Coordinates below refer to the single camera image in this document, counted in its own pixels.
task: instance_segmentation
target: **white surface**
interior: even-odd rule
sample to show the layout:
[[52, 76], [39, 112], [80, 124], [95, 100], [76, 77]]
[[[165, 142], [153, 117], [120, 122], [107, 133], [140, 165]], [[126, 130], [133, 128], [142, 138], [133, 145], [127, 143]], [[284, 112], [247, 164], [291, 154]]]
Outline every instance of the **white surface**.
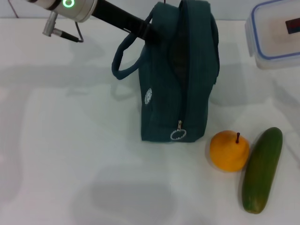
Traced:
[[[300, 68], [261, 71], [244, 22], [218, 22], [221, 71], [205, 137], [140, 141], [138, 75], [117, 81], [111, 62], [125, 33], [84, 23], [84, 44], [41, 34], [45, 20], [0, 20], [0, 225], [297, 225], [300, 211]], [[69, 20], [57, 26], [75, 32]], [[143, 42], [126, 51], [124, 65]], [[241, 173], [206, 158], [231, 129], [251, 143], [285, 136], [266, 209], [246, 213]]]
[[[158, 0], [108, 0], [114, 5], [140, 17], [145, 18]], [[253, 6], [263, 0], [208, 0], [214, 16], [222, 20], [246, 20]], [[22, 18], [48, 17], [49, 12], [33, 6], [25, 0], [11, 0], [18, 15]], [[178, 6], [180, 0], [166, 0], [167, 3]], [[0, 18], [14, 18], [7, 0], [0, 0]]]

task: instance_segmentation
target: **plastic container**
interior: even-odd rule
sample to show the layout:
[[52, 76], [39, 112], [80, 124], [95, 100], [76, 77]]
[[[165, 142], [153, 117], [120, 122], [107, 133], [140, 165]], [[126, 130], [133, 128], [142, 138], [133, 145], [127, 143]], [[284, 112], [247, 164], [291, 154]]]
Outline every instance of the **plastic container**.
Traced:
[[261, 69], [300, 65], [300, 1], [272, 0], [256, 5], [246, 25], [250, 56]]

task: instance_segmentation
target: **cucumber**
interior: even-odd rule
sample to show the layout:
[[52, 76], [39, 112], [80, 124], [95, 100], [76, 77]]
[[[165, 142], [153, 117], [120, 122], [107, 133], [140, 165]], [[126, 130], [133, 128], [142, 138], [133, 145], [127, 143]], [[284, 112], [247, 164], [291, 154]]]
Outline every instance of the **cucumber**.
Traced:
[[283, 143], [280, 129], [267, 129], [250, 156], [242, 187], [245, 211], [259, 214], [265, 208], [276, 172]]

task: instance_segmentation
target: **cable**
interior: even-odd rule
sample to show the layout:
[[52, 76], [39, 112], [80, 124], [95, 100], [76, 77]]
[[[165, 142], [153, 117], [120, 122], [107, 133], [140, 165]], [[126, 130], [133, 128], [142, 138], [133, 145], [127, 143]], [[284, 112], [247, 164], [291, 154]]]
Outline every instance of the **cable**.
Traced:
[[13, 10], [13, 12], [15, 14], [15, 17], [19, 19], [19, 16], [18, 16], [17, 12], [15, 11], [15, 8], [14, 8], [13, 4], [11, 4], [10, 0], [7, 0], [7, 1], [9, 3], [9, 5], [10, 5], [11, 9]]
[[81, 31], [80, 31], [80, 29], [79, 29], [78, 23], [77, 23], [77, 22], [75, 22], [75, 25], [76, 25], [76, 28], [77, 28], [78, 34], [79, 34], [79, 36], [80, 36], [80, 39], [81, 39], [81, 40], [79, 40], [78, 42], [80, 42], [80, 43], [83, 43], [83, 42], [84, 42], [84, 39], [83, 39], [83, 36], [82, 36], [82, 34], [81, 34]]

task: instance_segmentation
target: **teal bag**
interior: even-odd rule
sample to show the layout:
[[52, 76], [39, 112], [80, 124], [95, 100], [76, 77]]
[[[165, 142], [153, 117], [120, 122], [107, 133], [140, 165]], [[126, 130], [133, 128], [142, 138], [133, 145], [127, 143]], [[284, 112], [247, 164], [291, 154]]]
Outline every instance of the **teal bag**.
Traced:
[[220, 69], [215, 19], [208, 2], [182, 0], [179, 7], [159, 2], [146, 22], [151, 20], [160, 43], [145, 43], [137, 62], [119, 71], [123, 52], [136, 39], [129, 34], [116, 52], [112, 73], [122, 80], [139, 69], [143, 141], [194, 142], [204, 135]]

